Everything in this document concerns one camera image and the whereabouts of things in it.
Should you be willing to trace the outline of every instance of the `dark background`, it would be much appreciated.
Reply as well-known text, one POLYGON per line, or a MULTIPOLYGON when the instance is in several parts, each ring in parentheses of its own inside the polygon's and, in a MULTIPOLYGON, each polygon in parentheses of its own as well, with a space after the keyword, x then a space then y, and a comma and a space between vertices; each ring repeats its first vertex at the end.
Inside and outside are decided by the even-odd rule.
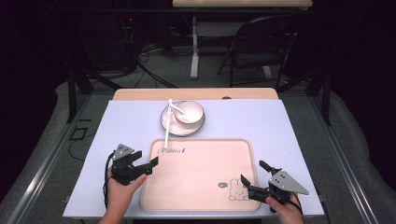
MULTIPOLYGON (((108 16, 76 16, 71 23, 49 13, 43 2, 2 1, 0 6, 0 92, 3 96, 0 102, 0 200, 35 149, 56 106, 55 89, 67 80, 73 64, 97 70, 131 66, 133 49, 122 41, 125 33, 120 30, 120 20, 108 16)), ((347 27, 350 36, 338 45, 337 57, 332 58, 332 90, 342 97, 361 126, 371 162, 396 189, 396 176, 390 175, 396 161, 395 5, 386 1, 372 1, 374 4, 370 1, 314 2, 313 10, 346 8, 348 15, 358 8, 358 2, 364 2, 359 14, 361 20, 347 27)), ((159 1, 152 3, 152 7, 169 7, 169 1, 167 5, 156 5, 159 1)), ((110 0, 47 1, 46 4, 114 7, 110 0)), ((290 54, 285 73, 298 77, 320 66, 333 52, 337 32, 345 31, 344 20, 349 19, 308 21, 290 54)), ((162 41, 160 44, 170 43, 170 29, 164 24, 175 24, 177 20, 163 17, 143 20, 146 23, 162 21, 158 23, 162 29, 158 29, 157 34, 148 26, 142 29, 147 29, 145 33, 149 37, 160 39, 157 40, 162 41)))

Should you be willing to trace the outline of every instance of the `wooden table edge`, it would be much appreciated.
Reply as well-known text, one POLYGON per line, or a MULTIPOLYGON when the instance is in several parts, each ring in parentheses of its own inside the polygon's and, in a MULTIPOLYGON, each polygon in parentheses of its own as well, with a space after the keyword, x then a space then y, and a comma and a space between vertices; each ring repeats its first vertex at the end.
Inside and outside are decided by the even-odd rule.
POLYGON ((184 89, 119 89, 113 100, 220 100, 274 99, 278 100, 273 88, 184 88, 184 89))

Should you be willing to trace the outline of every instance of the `saucer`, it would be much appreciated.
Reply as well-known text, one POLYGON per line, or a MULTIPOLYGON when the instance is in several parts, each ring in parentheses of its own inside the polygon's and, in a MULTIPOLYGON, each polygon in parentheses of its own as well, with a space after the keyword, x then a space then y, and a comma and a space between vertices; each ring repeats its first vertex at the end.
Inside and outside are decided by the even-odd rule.
MULTIPOLYGON (((183 103, 174 102, 174 105, 178 105, 183 103)), ((171 116, 169 122, 169 133, 177 135, 177 136, 188 136, 192 133, 197 132, 205 122, 205 113, 202 115, 202 118, 194 123, 184 123, 178 120, 175 116, 175 112, 177 112, 174 108, 171 108, 171 116)), ((166 121, 168 119, 168 107, 166 107, 161 113, 161 125, 166 130, 166 121)))

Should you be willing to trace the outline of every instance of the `table leg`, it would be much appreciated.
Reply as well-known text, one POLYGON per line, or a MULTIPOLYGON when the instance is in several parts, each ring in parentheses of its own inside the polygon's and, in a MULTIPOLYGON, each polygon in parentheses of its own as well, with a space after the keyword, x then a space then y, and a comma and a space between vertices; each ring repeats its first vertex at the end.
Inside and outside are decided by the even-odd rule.
POLYGON ((192 18, 192 62, 191 62, 191 79, 198 78, 198 40, 197 40, 197 19, 196 17, 192 18))

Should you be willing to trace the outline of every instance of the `wooden tray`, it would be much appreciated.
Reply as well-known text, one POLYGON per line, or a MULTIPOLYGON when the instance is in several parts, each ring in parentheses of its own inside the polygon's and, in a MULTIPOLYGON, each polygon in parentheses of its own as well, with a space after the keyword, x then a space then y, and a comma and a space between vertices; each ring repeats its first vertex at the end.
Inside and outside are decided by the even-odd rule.
POLYGON ((173 138, 151 145, 149 159, 159 164, 142 189, 140 202, 149 211, 254 211, 243 174, 257 185, 254 162, 244 139, 173 138))

